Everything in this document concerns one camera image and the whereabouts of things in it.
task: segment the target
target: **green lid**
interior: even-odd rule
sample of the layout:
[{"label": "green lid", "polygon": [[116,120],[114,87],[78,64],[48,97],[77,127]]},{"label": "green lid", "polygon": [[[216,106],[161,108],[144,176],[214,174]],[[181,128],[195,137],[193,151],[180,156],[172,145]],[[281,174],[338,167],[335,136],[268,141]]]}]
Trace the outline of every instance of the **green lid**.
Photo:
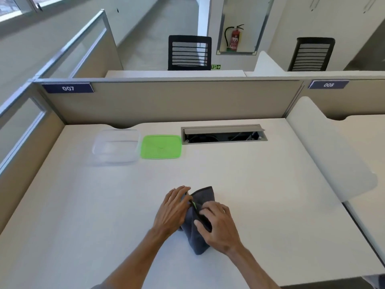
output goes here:
[{"label": "green lid", "polygon": [[182,139],[176,135],[149,135],[143,138],[141,157],[143,159],[179,158]]}]

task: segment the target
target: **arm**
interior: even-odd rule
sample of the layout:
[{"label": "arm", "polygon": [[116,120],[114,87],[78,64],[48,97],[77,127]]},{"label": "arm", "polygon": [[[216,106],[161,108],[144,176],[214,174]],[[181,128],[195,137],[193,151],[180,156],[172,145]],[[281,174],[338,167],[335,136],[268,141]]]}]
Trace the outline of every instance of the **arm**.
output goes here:
[{"label": "arm", "polygon": [[184,218],[192,196],[182,196],[190,187],[180,186],[172,189],[164,198],[154,225],[138,247],[124,260],[124,262],[104,281],[108,288],[113,289],[141,289],[147,273],[159,249],[165,240],[173,234],[184,222]]},{"label": "arm", "polygon": [[200,214],[206,216],[213,229],[209,233],[198,220],[194,224],[206,243],[230,258],[250,289],[280,289],[241,243],[230,209],[213,201],[206,202],[202,207]]}]

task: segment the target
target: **transparent container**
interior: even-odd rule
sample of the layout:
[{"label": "transparent container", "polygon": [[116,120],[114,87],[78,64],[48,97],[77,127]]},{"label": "transparent container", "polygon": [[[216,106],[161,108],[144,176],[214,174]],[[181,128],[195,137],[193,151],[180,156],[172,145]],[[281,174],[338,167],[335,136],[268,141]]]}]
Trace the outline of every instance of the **transparent container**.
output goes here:
[{"label": "transparent container", "polygon": [[139,159],[140,145],[138,130],[105,130],[96,137],[92,153],[98,163],[127,163]]}]

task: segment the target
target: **number sign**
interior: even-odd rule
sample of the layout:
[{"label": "number sign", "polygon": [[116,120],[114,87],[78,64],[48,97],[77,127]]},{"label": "number sign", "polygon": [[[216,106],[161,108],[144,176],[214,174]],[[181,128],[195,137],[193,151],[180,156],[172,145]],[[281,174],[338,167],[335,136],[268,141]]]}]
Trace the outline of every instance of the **number sign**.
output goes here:
[{"label": "number sign", "polygon": [[313,80],[309,89],[344,89],[349,80]]},{"label": "number sign", "polygon": [[46,92],[57,93],[94,93],[90,83],[42,84]]}]

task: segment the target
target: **fire extinguisher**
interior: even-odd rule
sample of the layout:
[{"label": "fire extinguisher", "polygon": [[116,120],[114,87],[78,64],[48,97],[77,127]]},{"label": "fire extinguisher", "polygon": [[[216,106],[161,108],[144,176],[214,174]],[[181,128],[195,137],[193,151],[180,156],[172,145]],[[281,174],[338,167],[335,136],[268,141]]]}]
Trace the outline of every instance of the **fire extinguisher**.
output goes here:
[{"label": "fire extinguisher", "polygon": [[[238,25],[237,27],[234,27],[234,26],[230,26],[228,28],[226,28],[226,30],[224,31],[224,38],[226,40],[226,44],[227,44],[227,51],[228,52],[236,52],[237,49],[238,49],[238,44],[239,44],[239,38],[241,37],[241,32],[239,29],[242,29],[243,28],[241,26],[243,26],[244,24],[241,24],[241,25]],[[230,39],[230,44],[227,40],[227,31],[228,29],[231,29],[231,28],[234,28],[233,32],[231,33],[231,39]]]}]

